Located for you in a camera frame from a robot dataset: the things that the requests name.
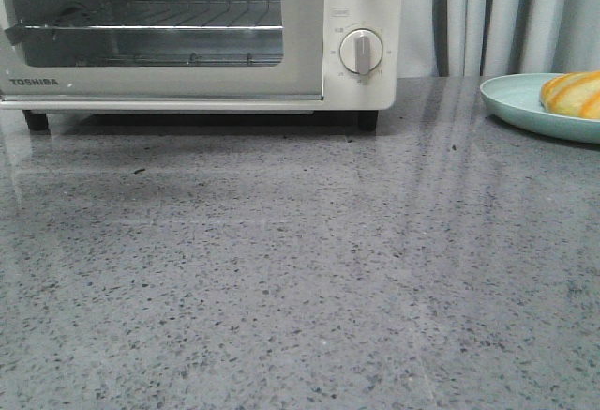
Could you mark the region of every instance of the plate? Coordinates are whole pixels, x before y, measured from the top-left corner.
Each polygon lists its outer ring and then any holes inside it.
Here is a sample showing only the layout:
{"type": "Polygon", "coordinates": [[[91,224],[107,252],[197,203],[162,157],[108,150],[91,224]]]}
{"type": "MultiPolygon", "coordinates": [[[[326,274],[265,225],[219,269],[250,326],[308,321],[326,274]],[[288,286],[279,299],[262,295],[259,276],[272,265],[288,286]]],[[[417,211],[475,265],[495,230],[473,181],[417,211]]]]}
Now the plate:
{"type": "Polygon", "coordinates": [[[496,77],[481,84],[481,94],[493,114],[515,127],[563,140],[600,144],[600,120],[549,113],[540,103],[542,85],[558,75],[496,77]]]}

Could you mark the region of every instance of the brand text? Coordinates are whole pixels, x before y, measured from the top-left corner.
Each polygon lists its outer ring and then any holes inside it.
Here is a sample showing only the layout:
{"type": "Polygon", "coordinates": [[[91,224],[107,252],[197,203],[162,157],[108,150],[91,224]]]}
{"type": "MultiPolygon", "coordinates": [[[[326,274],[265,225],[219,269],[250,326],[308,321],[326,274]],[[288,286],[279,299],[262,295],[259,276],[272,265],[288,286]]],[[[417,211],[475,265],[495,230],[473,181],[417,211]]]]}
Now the brand text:
{"type": "Polygon", "coordinates": [[[52,86],[58,85],[56,79],[9,79],[12,84],[19,86],[52,86]]]}

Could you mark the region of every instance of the toaster oven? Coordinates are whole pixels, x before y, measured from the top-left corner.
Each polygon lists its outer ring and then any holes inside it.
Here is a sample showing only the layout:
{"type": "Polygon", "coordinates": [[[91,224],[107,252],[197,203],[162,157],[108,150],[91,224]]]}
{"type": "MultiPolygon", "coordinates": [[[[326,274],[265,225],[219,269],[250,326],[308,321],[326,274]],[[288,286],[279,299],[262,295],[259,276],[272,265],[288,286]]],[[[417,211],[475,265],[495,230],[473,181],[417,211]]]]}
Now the toaster oven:
{"type": "Polygon", "coordinates": [[[401,0],[0,0],[0,106],[47,113],[357,111],[395,99],[401,0]]]}

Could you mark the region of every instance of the oven control panel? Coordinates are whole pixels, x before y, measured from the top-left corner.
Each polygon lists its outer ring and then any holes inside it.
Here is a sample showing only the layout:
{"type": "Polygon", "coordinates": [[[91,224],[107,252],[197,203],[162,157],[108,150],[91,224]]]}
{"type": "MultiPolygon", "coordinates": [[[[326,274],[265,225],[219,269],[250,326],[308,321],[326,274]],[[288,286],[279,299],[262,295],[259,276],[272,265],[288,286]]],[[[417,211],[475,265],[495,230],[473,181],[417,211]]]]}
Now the oven control panel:
{"type": "Polygon", "coordinates": [[[394,103],[401,3],[325,0],[325,107],[380,110],[394,103]]]}

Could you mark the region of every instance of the curtain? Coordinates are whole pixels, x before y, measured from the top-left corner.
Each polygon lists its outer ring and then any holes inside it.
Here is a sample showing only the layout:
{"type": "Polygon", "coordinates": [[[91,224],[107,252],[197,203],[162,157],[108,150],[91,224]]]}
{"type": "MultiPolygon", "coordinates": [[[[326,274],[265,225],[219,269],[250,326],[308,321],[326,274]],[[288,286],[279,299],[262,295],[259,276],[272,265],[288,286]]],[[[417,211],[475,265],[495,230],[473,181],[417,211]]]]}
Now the curtain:
{"type": "Polygon", "coordinates": [[[398,76],[600,69],[600,0],[402,0],[398,76]]]}

